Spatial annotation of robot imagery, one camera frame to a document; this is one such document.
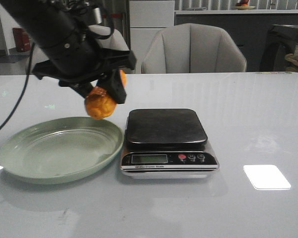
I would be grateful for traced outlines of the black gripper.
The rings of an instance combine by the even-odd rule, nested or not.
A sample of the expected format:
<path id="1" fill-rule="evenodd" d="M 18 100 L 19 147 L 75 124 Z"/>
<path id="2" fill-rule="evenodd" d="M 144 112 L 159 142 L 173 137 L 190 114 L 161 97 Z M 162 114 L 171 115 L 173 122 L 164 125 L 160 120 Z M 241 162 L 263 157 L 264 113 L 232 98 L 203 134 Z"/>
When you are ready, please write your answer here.
<path id="1" fill-rule="evenodd" d="M 76 48 L 71 52 L 50 56 L 47 61 L 34 65 L 32 74 L 38 79 L 50 77 L 60 87 L 69 87 L 86 98 L 98 81 L 98 87 L 107 91 L 117 104 L 124 104 L 126 91 L 120 69 L 135 69 L 137 58 L 130 50 L 106 48 Z"/>

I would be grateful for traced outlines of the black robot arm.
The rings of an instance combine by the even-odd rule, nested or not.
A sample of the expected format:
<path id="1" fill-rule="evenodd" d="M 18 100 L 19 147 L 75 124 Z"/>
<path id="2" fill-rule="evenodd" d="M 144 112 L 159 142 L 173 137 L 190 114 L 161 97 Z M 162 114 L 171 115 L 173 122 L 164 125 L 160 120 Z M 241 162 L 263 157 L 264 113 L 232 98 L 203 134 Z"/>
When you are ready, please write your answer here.
<path id="1" fill-rule="evenodd" d="M 126 99 L 121 68 L 134 69 L 136 57 L 121 33 L 108 19 L 108 26 L 88 26 L 82 19 L 89 8 L 106 9 L 94 0 L 79 0 L 64 6 L 59 0 L 2 0 L 1 5 L 29 34 L 48 58 L 32 68 L 38 77 L 55 78 L 82 97 L 92 82 L 104 88 L 118 104 Z"/>

